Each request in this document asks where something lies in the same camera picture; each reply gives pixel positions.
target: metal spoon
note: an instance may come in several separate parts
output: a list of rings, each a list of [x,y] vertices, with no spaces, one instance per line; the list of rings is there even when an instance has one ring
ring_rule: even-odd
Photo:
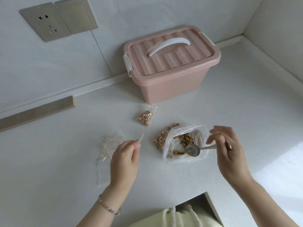
[[[226,146],[227,150],[231,150],[232,149],[231,145],[228,142],[225,142],[225,146]],[[214,145],[211,145],[211,146],[199,147],[199,146],[197,146],[195,144],[188,144],[185,147],[186,153],[189,156],[192,156],[192,157],[197,157],[200,154],[201,150],[208,150],[208,149],[217,149],[217,145],[214,144]]]

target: wooden strip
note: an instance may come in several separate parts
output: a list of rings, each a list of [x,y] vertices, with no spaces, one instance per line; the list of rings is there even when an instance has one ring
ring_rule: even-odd
[[[21,126],[49,115],[56,114],[72,107],[75,107],[74,97],[68,96],[66,98],[20,112],[18,114],[0,119],[0,132]]]

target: woman's right hand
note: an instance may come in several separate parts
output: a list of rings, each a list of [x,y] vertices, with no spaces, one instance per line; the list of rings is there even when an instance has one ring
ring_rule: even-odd
[[[209,132],[211,135],[206,144],[216,141],[219,170],[227,182],[234,189],[251,183],[254,179],[248,169],[244,150],[234,130],[231,127],[214,126],[214,129]],[[231,145],[231,150],[226,149],[225,141]]]

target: silver bracelet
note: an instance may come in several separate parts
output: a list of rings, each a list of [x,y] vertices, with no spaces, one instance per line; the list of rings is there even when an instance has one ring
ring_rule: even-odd
[[[101,204],[101,206],[106,209],[108,212],[114,214],[114,215],[119,215],[120,213],[116,212],[115,210],[109,208],[102,200],[101,200],[101,194],[98,196],[98,202]]]

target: electrical outlet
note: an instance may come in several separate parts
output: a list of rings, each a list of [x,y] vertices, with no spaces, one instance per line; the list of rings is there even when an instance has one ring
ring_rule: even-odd
[[[51,2],[21,9],[19,12],[45,42],[71,35]]]

